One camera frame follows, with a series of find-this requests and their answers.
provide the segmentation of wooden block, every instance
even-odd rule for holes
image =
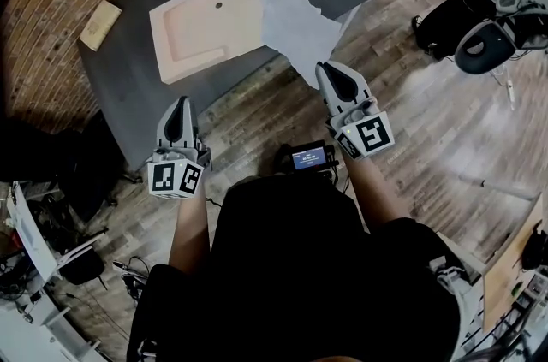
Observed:
[[[93,12],[92,17],[80,34],[80,40],[93,51],[97,51],[104,37],[118,19],[122,10],[114,4],[103,0]]]

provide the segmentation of small screen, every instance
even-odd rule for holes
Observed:
[[[293,164],[297,170],[307,167],[325,164],[325,151],[323,147],[317,147],[308,151],[293,154]]]

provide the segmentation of crumpled paper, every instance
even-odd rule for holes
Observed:
[[[341,23],[321,15],[308,0],[261,0],[261,39],[285,55],[309,86],[319,89],[316,63],[330,59]]]

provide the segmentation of gray tabletop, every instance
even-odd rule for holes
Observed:
[[[98,51],[80,41],[84,69],[98,104],[131,169],[151,156],[156,127],[168,106],[191,97],[199,114],[232,87],[272,59],[277,52],[261,47],[166,85],[160,80],[149,11],[169,0],[112,0],[122,15]],[[310,0],[331,19],[367,0]]]

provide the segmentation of person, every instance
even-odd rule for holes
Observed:
[[[211,251],[203,182],[182,200],[169,262],[152,268],[140,297],[128,361],[448,361],[458,306],[429,263],[462,265],[371,159],[344,162],[370,234],[321,175],[233,186]]]

